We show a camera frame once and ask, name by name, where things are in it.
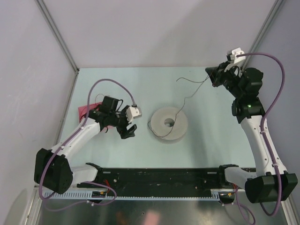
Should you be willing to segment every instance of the tape roll hole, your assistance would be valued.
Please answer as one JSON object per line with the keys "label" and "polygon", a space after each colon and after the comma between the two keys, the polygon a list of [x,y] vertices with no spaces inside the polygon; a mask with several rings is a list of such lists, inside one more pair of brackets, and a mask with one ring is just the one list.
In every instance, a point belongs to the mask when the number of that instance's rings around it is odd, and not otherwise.
{"label": "tape roll hole", "polygon": [[168,118],[168,119],[165,120],[166,127],[171,128],[171,127],[174,126],[174,123],[175,123],[175,121],[173,119],[171,119],[171,118]]}

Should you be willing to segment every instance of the roll of tape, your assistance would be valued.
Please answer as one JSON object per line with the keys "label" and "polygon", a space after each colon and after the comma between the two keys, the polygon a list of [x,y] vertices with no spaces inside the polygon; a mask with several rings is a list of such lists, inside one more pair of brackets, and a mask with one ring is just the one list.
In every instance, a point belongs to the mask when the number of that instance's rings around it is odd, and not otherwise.
{"label": "roll of tape", "polygon": [[188,119],[183,111],[178,113],[179,110],[175,107],[164,107],[153,114],[150,124],[156,137],[174,141],[185,135],[188,130]]}

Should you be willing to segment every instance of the metal frame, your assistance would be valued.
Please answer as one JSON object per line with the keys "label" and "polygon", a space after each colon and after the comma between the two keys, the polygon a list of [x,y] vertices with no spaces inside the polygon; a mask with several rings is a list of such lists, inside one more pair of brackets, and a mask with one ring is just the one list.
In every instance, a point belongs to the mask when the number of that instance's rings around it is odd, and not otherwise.
{"label": "metal frame", "polygon": [[[91,192],[93,190],[98,191],[100,189],[85,189],[84,192],[88,193],[88,192]],[[74,188],[71,188],[66,193],[70,192],[70,193],[80,194],[82,191],[83,191],[82,188],[74,187]],[[182,200],[187,200],[187,201],[192,201],[192,200],[195,200],[195,201],[199,201],[199,200],[202,200],[202,201],[218,201],[219,200],[219,192],[224,193],[226,191],[227,192],[232,192],[233,190],[232,189],[212,189],[211,190],[211,193],[212,193],[212,198],[211,199],[189,199],[189,198],[187,198],[187,199],[182,199]],[[28,207],[26,217],[24,218],[24,220],[21,223],[22,225],[36,225],[37,224],[40,208],[42,206],[42,200],[38,196],[38,188],[37,187],[34,188],[34,190],[32,192],[32,196],[33,197],[30,200],[30,206]],[[64,199],[82,199],[80,197],[78,197],[78,198],[63,197],[63,198]],[[120,198],[119,200],[132,200],[132,198]],[[146,198],[146,199],[139,198],[139,199],[135,199],[135,200],[151,200],[151,201],[153,201],[155,199],[154,198]],[[291,197],[289,197],[286,201],[281,202],[281,204],[282,204],[283,211],[285,213],[285,218],[286,218],[287,224],[288,225],[300,225],[297,213],[295,213],[294,210],[293,210],[293,200],[291,199]]]}
{"label": "metal frame", "polygon": [[[68,190],[62,195],[59,195],[55,193],[51,199],[76,199],[76,200],[103,200],[103,199],[113,199],[112,196],[106,196],[106,197],[92,197],[93,191],[95,190],[90,190],[90,189],[85,189],[85,188],[79,188],[76,190]],[[165,197],[165,198],[159,198],[159,197],[119,197],[117,196],[116,200],[148,200],[148,201],[178,201],[178,200],[183,200],[183,201],[220,201],[219,197],[219,192],[226,192],[224,190],[211,190],[211,197],[184,197],[184,198],[176,198],[176,197]],[[45,197],[48,197],[52,191],[45,191],[43,192]]]}
{"label": "metal frame", "polygon": [[[70,106],[70,102],[71,102],[71,98],[72,98],[73,91],[74,91],[74,88],[75,88],[75,84],[76,84],[76,80],[77,80],[77,77],[78,77],[79,69],[78,69],[78,67],[77,67],[70,51],[68,50],[68,47],[67,47],[65,41],[63,40],[63,37],[61,36],[61,34],[60,34],[60,32],[59,32],[59,30],[58,30],[58,28],[57,28],[57,26],[56,26],[56,24],[55,24],[55,22],[54,22],[54,20],[51,16],[51,14],[50,14],[46,4],[44,3],[43,0],[35,0],[35,2],[37,3],[37,6],[39,7],[42,15],[44,16],[47,24],[49,25],[50,30],[53,32],[56,40],[58,41],[58,44],[60,45],[62,51],[64,52],[68,62],[70,63],[73,70],[76,72],[76,75],[75,75],[74,81],[73,81],[73,85],[72,85],[72,88],[70,90],[70,94],[68,96],[67,105],[66,105],[66,108],[64,110],[64,114],[63,114],[63,117],[62,117],[62,120],[61,120],[61,123],[60,123],[60,128],[59,128],[56,140],[55,140],[55,143],[57,143],[60,139],[62,128],[63,128],[64,122],[65,122],[65,117],[66,117],[66,114],[68,112],[68,108]],[[254,40],[249,52],[252,53],[252,52],[255,52],[257,50],[257,48],[259,47],[260,43],[262,42],[262,40],[265,37],[267,31],[269,30],[270,26],[272,25],[274,19],[278,15],[278,12],[282,9],[285,2],[286,2],[286,0],[276,0],[276,2],[274,3],[272,9],[270,10],[270,12],[267,16],[265,22],[263,23],[256,39]],[[248,63],[250,62],[250,60],[251,60],[251,57],[247,57],[247,59],[245,60],[245,62],[242,66],[245,68],[248,65]],[[84,191],[89,192],[91,190],[99,190],[99,188],[85,189]],[[79,192],[82,192],[82,191],[83,191],[82,188],[73,187],[73,188],[70,189],[70,192],[73,192],[73,193],[76,193],[76,192],[79,193]],[[212,191],[212,194],[213,194],[212,195],[213,199],[216,200],[216,199],[219,198],[218,193],[220,191],[222,191],[222,192],[225,192],[225,191],[231,192],[232,190],[229,190],[229,189],[212,189],[211,191]],[[297,211],[295,209],[295,205],[294,205],[292,196],[290,196],[286,201],[281,202],[281,203],[282,203],[282,207],[283,207],[288,225],[300,225],[299,217],[298,217]],[[26,216],[25,216],[25,218],[22,222],[23,225],[35,225],[36,224],[36,222],[38,220],[38,215],[39,215],[41,205],[42,205],[42,200],[38,196],[38,188],[35,187],[34,190],[33,190],[32,197],[30,199],[30,203],[29,203],[29,205],[26,209],[27,212],[26,212]]]}
{"label": "metal frame", "polygon": [[[257,51],[259,45],[263,41],[266,33],[268,32],[269,28],[273,24],[275,18],[277,17],[279,11],[282,9],[283,5],[285,4],[286,0],[276,0],[272,9],[270,10],[266,20],[264,21],[261,29],[259,30],[252,46],[249,49],[249,53],[254,53]],[[243,68],[246,68],[249,62],[251,61],[252,56],[248,56],[246,60],[241,65]]]}
{"label": "metal frame", "polygon": [[44,16],[47,24],[49,25],[50,30],[52,31],[54,37],[56,38],[58,44],[61,47],[61,50],[64,52],[67,60],[69,61],[71,67],[73,68],[73,70],[77,73],[78,72],[78,67],[64,41],[64,39],[62,38],[46,4],[44,3],[43,0],[35,0],[35,2],[37,3],[38,8],[41,10],[42,15]]}

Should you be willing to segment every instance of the thin wire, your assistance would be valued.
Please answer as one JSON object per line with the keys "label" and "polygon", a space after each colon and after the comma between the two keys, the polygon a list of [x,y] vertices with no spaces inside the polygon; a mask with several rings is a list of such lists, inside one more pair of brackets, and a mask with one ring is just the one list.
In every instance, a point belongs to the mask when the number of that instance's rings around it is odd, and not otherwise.
{"label": "thin wire", "polygon": [[50,166],[50,164],[52,163],[52,161],[54,160],[54,158],[56,157],[56,155],[59,153],[60,150],[62,150],[62,146],[65,146],[69,141],[72,140],[72,138],[74,138],[81,130],[82,130],[82,127],[85,126],[87,120],[88,120],[88,117],[89,117],[89,112],[90,112],[90,96],[91,96],[91,93],[93,91],[93,89],[95,88],[95,86],[102,82],[102,81],[110,81],[110,82],[113,82],[117,85],[119,85],[121,88],[123,88],[131,97],[131,100],[132,100],[132,104],[133,105],[136,105],[135,103],[135,100],[132,96],[132,94],[130,93],[130,91],[128,91],[127,88],[125,88],[122,84],[120,84],[119,82],[115,81],[115,80],[112,80],[112,79],[100,79],[98,81],[96,81],[93,86],[91,87],[90,91],[89,91],[89,94],[88,94],[88,102],[87,102],[87,113],[86,113],[86,116],[85,116],[85,119],[84,121],[82,122],[82,125],[73,133],[71,134],[71,136],[64,141],[64,143],[52,154],[52,156],[50,157],[50,159],[48,160],[48,162],[46,163],[45,167],[44,167],[44,170],[42,172],[42,175],[41,175],[41,179],[39,181],[39,187],[38,187],[38,194],[39,194],[39,197],[42,199],[42,200],[47,200],[49,198],[51,198],[55,192],[53,191],[48,197],[44,197],[43,196],[43,190],[42,190],[42,187],[43,187],[43,182],[44,182],[44,179],[45,179],[45,176],[46,176],[46,173],[47,173],[47,170]]}
{"label": "thin wire", "polygon": [[[235,184],[233,184],[233,189],[234,189],[234,193],[235,193],[235,200],[236,200],[236,203],[228,203],[228,204],[224,204],[222,201],[219,201],[222,206],[224,205],[237,205],[239,207],[239,210],[240,210],[240,213],[242,214],[244,220],[249,224],[249,225],[255,225],[256,224],[256,219],[255,219],[255,216],[254,216],[254,213],[251,211],[251,209],[249,209],[246,205],[242,204],[242,203],[239,203],[239,197],[238,197],[238,189],[239,187],[236,186]],[[252,218],[253,218],[253,223],[250,223],[249,221],[249,218],[247,218],[244,213],[241,211],[241,207],[245,210],[245,211],[248,211]]]}
{"label": "thin wire", "polygon": [[183,103],[182,107],[179,109],[179,111],[176,113],[176,115],[175,115],[175,120],[174,120],[174,124],[173,124],[173,126],[172,126],[172,128],[171,128],[171,130],[169,131],[168,134],[166,134],[166,135],[164,135],[164,136],[159,136],[159,135],[155,134],[154,131],[151,129],[150,125],[149,125],[151,121],[148,122],[148,128],[149,128],[149,130],[150,130],[156,137],[167,137],[167,136],[172,132],[172,130],[173,130],[174,126],[175,126],[175,123],[176,123],[177,115],[181,112],[181,110],[182,110],[183,107],[185,106],[185,104],[186,104],[186,99],[192,98],[192,97],[197,93],[197,91],[200,89],[200,87],[204,84],[204,82],[205,82],[210,76],[211,76],[211,75],[207,75],[207,77],[205,78],[205,80],[201,82],[201,84],[199,85],[199,87],[195,90],[195,92],[194,92],[191,96],[188,96],[188,97],[185,97],[185,98],[184,98],[184,103]]}
{"label": "thin wire", "polygon": [[95,202],[91,202],[89,200],[82,200],[82,201],[78,201],[78,202],[75,202],[73,204],[70,204],[66,207],[63,207],[63,208],[60,208],[60,209],[50,209],[48,208],[48,206],[46,205],[46,203],[44,203],[44,207],[48,210],[48,211],[51,211],[51,212],[59,212],[59,211],[63,211],[63,210],[66,210],[66,209],[69,209],[75,205],[78,205],[78,204],[81,204],[81,203],[89,203],[91,204],[92,206],[93,205],[108,205],[110,203],[112,203],[113,201],[116,200],[117,198],[117,193],[114,189],[112,189],[110,186],[107,186],[107,185],[103,185],[103,184],[97,184],[97,183],[94,183],[94,182],[84,182],[84,183],[87,183],[87,184],[92,184],[92,185],[96,185],[96,186],[99,186],[99,187],[102,187],[102,188],[107,188],[108,190],[111,190],[114,194],[114,197],[112,200],[109,200],[108,202],[101,202],[101,203],[95,203]]}
{"label": "thin wire", "polygon": [[282,194],[282,181],[281,181],[281,176],[280,176],[280,171],[279,171],[279,168],[278,168],[278,165],[276,163],[276,158],[274,156],[274,153],[273,153],[273,150],[272,150],[272,147],[270,145],[270,142],[268,140],[268,137],[266,135],[266,133],[264,132],[264,122],[265,120],[267,119],[267,116],[268,114],[270,113],[271,109],[274,107],[275,103],[277,102],[279,96],[281,95],[281,92],[282,92],[282,89],[283,89],[283,86],[285,84],[285,69],[281,63],[281,61],[279,59],[277,59],[275,56],[271,55],[271,54],[268,54],[268,53],[264,53],[264,52],[255,52],[255,53],[245,53],[245,54],[241,54],[241,55],[237,55],[237,57],[241,57],[241,56],[249,56],[249,55],[263,55],[263,56],[267,56],[273,60],[275,60],[278,65],[280,66],[280,69],[281,69],[281,74],[282,74],[282,80],[281,80],[281,85],[280,85],[280,88],[279,88],[279,91],[274,99],[274,101],[272,102],[271,106],[268,108],[268,110],[266,111],[265,115],[262,117],[262,120],[261,120],[261,133],[262,133],[262,137],[264,139],[264,142],[266,143],[266,146],[267,146],[267,149],[269,151],[269,154],[270,154],[270,157],[272,159],[272,163],[273,163],[273,166],[274,166],[274,170],[275,170],[275,173],[277,175],[277,180],[278,180],[278,196],[277,196],[277,201],[276,201],[276,205],[275,205],[275,208],[273,210],[273,212],[269,213],[266,208],[264,207],[264,205],[262,203],[260,203],[261,207],[262,207],[262,210],[269,216],[269,217],[272,217],[274,215],[277,214],[278,210],[279,210],[279,207],[280,207],[280,203],[281,203],[281,194]]}
{"label": "thin wire", "polygon": [[190,81],[190,82],[192,82],[192,83],[203,83],[204,81],[192,81],[192,80],[190,80],[190,79],[187,79],[187,78],[185,78],[185,77],[180,77],[180,78],[178,78],[177,80],[176,80],[176,82],[178,81],[178,80],[180,80],[180,79],[184,79],[184,80],[187,80],[187,81]]}
{"label": "thin wire", "polygon": [[95,97],[95,104],[96,104],[96,101],[97,101],[97,97],[98,97],[99,95],[102,95],[103,97],[105,97],[104,94],[101,94],[101,93],[100,93],[100,94],[97,94],[96,97]]}
{"label": "thin wire", "polygon": [[104,182],[106,183],[107,186],[110,187],[110,185],[109,185],[109,183],[108,183],[108,180],[104,180]]}

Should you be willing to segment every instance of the red object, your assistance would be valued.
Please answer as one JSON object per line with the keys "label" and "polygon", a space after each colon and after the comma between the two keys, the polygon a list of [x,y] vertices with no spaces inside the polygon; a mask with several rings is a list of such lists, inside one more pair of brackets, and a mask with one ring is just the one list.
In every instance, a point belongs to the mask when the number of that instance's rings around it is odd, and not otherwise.
{"label": "red object", "polygon": [[160,224],[161,214],[154,210],[146,212],[143,225],[158,225]]}
{"label": "red object", "polygon": [[[90,110],[96,108],[97,105],[100,105],[100,104],[102,104],[102,102],[97,102],[97,103],[95,103],[95,104],[90,104]],[[85,115],[86,112],[87,112],[86,109],[87,109],[87,105],[78,107],[78,117],[79,117],[79,122],[80,122],[82,119],[84,119],[84,115]]]}
{"label": "red object", "polygon": [[111,187],[108,183],[108,180],[104,180],[104,182],[106,183],[107,186]]}

